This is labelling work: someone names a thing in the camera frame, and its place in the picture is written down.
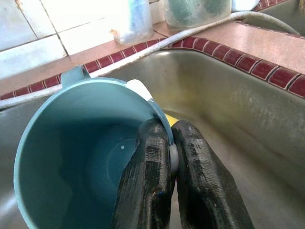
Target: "white tile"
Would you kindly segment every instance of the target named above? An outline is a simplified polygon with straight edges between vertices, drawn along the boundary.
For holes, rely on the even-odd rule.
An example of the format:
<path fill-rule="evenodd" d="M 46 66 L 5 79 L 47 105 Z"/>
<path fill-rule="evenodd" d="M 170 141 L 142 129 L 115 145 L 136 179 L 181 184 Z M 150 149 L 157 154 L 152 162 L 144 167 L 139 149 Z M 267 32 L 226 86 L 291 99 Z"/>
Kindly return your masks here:
<path fill-rule="evenodd" d="M 0 79 L 66 55 L 57 35 L 0 52 Z"/>
<path fill-rule="evenodd" d="M 41 0 L 57 32 L 79 26 L 108 14 L 109 0 Z"/>
<path fill-rule="evenodd" d="M 159 22 L 164 21 L 164 16 L 162 12 L 162 4 L 160 1 L 156 1 L 154 3 L 151 3 L 150 5 L 151 8 L 151 16 L 152 16 L 152 23 L 156 24 Z"/>
<path fill-rule="evenodd" d="M 0 1 L 0 51 L 37 39 L 16 2 Z"/>
<path fill-rule="evenodd" d="M 60 32 L 59 36 L 69 55 L 113 40 L 107 19 Z"/>
<path fill-rule="evenodd" d="M 38 38 L 55 33 L 51 21 L 39 0 L 19 0 L 18 2 Z"/>

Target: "yellow sponge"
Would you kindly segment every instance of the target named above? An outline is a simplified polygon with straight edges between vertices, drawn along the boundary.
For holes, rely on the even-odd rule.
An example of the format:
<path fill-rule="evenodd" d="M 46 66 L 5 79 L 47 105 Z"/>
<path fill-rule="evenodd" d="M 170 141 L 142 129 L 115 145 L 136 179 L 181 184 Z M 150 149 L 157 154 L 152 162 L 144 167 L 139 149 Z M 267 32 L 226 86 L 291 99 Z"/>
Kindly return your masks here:
<path fill-rule="evenodd" d="M 167 121 L 170 123 L 170 126 L 174 125 L 176 122 L 178 122 L 179 120 L 174 118 L 174 117 L 171 117 L 170 115 L 168 114 L 165 114 L 166 118 L 167 118 Z"/>

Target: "tiled backsplash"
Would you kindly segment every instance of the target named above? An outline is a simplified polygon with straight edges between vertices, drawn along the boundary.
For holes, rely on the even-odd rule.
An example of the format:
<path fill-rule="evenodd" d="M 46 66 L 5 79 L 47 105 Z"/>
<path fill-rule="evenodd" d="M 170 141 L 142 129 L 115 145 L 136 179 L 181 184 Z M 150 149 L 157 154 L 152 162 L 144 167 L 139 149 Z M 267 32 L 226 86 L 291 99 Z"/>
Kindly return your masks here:
<path fill-rule="evenodd" d="M 1 0 L 0 79 L 113 40 L 109 0 Z M 164 20 L 150 0 L 152 22 Z"/>

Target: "stainless steel sink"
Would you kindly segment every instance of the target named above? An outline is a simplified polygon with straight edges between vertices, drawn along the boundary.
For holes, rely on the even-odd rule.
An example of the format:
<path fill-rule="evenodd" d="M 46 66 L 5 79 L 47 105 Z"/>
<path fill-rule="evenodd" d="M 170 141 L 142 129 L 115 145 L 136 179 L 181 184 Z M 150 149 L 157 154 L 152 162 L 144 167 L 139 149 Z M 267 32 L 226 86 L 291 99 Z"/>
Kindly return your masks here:
<path fill-rule="evenodd" d="M 288 0 L 274 6 L 268 7 L 260 12 L 271 15 L 279 20 L 287 23 L 295 30 L 297 30 L 301 35 L 305 36 L 305 15 L 300 12 L 299 9 L 300 0 Z M 284 31 L 283 29 L 274 26 L 265 21 L 256 19 L 244 20 L 245 23 L 259 26 L 262 28 L 267 28 L 276 31 Z"/>
<path fill-rule="evenodd" d="M 305 228 L 305 100 L 204 54 L 162 51 L 113 72 L 193 122 L 232 173 L 257 229 Z M 21 134 L 42 98 L 0 112 L 0 229 L 23 229 L 13 191 Z M 181 228 L 176 191 L 170 228 Z"/>

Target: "plastic container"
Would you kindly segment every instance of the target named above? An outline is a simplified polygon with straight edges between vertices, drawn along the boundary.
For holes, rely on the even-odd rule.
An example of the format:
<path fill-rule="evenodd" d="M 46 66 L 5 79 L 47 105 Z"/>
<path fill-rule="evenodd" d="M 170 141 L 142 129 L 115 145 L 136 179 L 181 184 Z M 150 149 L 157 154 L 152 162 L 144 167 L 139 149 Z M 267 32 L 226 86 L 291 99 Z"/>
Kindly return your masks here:
<path fill-rule="evenodd" d="M 120 44 L 143 42 L 153 35 L 148 0 L 116 0 L 112 33 Z"/>
<path fill-rule="evenodd" d="M 221 20 L 231 13 L 231 0 L 162 0 L 170 30 L 185 30 Z"/>
<path fill-rule="evenodd" d="M 89 79 L 80 66 L 61 82 L 63 89 L 38 109 L 20 140 L 18 207 L 30 229 L 106 229 L 139 126 L 160 118 L 170 145 L 173 133 L 158 104 L 130 89 L 139 84 Z"/>

